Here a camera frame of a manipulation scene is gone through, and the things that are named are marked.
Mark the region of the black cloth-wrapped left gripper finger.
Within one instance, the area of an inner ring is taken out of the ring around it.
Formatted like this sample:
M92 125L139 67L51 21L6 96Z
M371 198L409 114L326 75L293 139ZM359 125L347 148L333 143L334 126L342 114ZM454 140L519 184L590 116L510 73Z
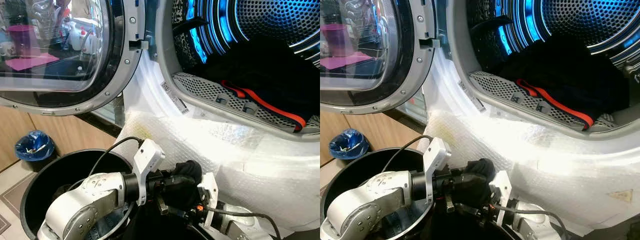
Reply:
M462 190L462 203L480 209L492 199L492 190L487 183L476 184Z
M489 186L495 175L496 168L489 158L469 161L462 171L462 186Z
M201 202L197 185L188 185L173 192L173 206L179 210L189 210Z
M202 182L202 167L194 160L176 163L174 165L174 174L185 177L178 185L180 187L196 187Z

